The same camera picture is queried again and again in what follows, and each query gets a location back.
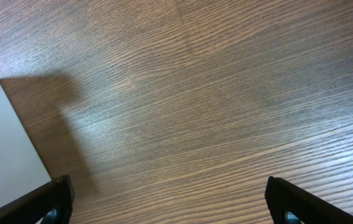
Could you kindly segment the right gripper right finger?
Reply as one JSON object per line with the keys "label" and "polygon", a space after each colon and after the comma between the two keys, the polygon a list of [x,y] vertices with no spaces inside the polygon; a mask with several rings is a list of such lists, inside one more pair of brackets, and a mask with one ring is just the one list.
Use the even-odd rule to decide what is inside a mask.
{"label": "right gripper right finger", "polygon": [[280,177],[268,178],[265,200],[276,224],[353,224],[353,215]]}

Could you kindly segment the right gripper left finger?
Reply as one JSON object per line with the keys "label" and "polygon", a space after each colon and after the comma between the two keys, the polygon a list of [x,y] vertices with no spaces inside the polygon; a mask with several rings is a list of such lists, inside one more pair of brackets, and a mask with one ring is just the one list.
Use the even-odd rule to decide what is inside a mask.
{"label": "right gripper left finger", "polygon": [[71,177],[60,177],[0,208],[0,223],[68,224],[75,192]]}

